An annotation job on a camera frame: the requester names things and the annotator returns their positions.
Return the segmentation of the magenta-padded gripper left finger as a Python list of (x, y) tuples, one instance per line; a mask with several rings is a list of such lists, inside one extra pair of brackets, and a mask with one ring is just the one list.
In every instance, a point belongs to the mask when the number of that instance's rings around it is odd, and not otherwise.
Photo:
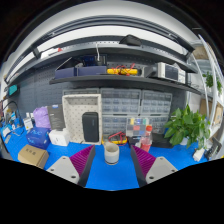
[(70, 157), (60, 157), (47, 171), (81, 187), (85, 187), (95, 154), (95, 146), (90, 145)]

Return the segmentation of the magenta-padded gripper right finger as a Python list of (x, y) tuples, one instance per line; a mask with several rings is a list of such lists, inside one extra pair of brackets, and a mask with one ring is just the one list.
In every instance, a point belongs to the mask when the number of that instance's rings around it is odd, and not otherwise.
[(177, 169), (165, 157), (154, 157), (137, 146), (131, 146), (130, 155), (140, 187), (177, 172)]

